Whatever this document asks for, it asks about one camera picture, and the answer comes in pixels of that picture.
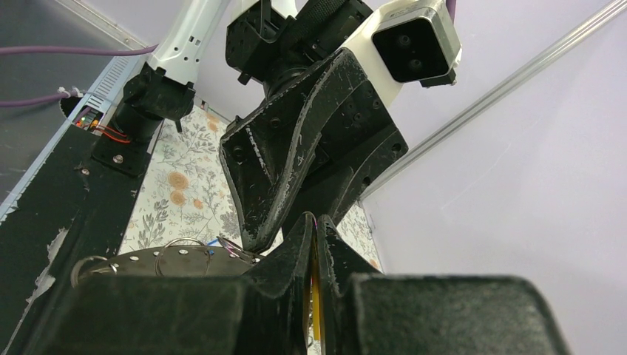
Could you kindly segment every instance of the camera lens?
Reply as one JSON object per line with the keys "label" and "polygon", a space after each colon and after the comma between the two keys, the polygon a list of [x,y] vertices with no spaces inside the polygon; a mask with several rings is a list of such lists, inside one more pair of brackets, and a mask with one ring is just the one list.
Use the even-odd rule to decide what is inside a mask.
{"label": "camera lens", "polygon": [[418,59],[412,59],[409,63],[408,63],[408,67],[410,68],[411,71],[413,72],[419,72],[422,70],[422,62],[419,61]]}
{"label": "camera lens", "polygon": [[400,35],[399,38],[396,40],[396,43],[399,45],[399,47],[406,49],[409,48],[409,46],[411,45],[411,38],[408,35]]}

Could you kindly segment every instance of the black panel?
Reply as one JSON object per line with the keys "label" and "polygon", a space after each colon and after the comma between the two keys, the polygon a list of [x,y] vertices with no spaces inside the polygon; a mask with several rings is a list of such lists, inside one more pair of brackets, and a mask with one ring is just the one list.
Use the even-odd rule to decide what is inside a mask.
{"label": "black panel", "polygon": [[[18,210],[0,225],[2,348],[24,314],[35,280],[50,264],[48,245],[67,230],[48,271],[55,282],[30,305],[9,354],[24,354],[27,339],[45,332],[46,319],[69,287],[70,269],[77,260],[117,254],[143,174],[129,177],[91,159],[98,139],[70,126],[18,200]],[[88,175],[81,172],[83,168]]]}

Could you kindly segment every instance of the floral wallpaper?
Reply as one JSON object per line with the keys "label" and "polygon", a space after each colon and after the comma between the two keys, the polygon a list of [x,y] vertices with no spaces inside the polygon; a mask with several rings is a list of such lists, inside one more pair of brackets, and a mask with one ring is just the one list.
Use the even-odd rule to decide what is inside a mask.
{"label": "floral wallpaper", "polygon": [[[182,123],[180,134],[171,121],[163,125],[120,254],[163,246],[180,237],[208,243],[222,236],[242,244],[218,158],[226,124],[197,106]],[[346,243],[379,268],[365,213],[359,206],[353,206],[338,230]],[[270,251],[281,241],[279,232]],[[319,342],[310,347],[310,354],[320,354]]]}

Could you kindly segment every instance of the red wire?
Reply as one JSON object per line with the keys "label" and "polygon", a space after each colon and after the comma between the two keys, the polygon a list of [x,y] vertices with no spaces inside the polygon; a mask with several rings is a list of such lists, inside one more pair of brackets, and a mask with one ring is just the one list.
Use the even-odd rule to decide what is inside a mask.
{"label": "red wire", "polygon": [[120,138],[116,138],[113,137],[112,135],[110,135],[109,133],[107,133],[106,131],[99,129],[99,128],[94,128],[95,131],[99,131],[100,133],[102,133],[103,135],[109,137],[109,139],[111,139],[112,141],[116,141],[118,143],[124,143],[124,144],[128,144],[131,143],[131,141],[127,140],[127,139],[120,139]]}
{"label": "red wire", "polygon": [[122,136],[122,137],[126,137],[126,135],[125,135],[125,134],[123,134],[122,132],[117,131],[117,130],[115,130],[115,129],[113,129],[113,128],[109,127],[109,126],[96,126],[96,128],[104,128],[104,129],[108,129],[109,131],[111,131],[111,132],[115,133],[116,135],[120,135],[120,136]]}

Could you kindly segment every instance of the camera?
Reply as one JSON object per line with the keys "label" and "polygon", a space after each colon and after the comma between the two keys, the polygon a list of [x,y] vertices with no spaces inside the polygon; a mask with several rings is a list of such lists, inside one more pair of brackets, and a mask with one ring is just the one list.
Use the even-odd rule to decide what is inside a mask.
{"label": "camera", "polygon": [[372,42],[399,83],[455,83],[461,44],[444,0],[418,0],[383,14]]}

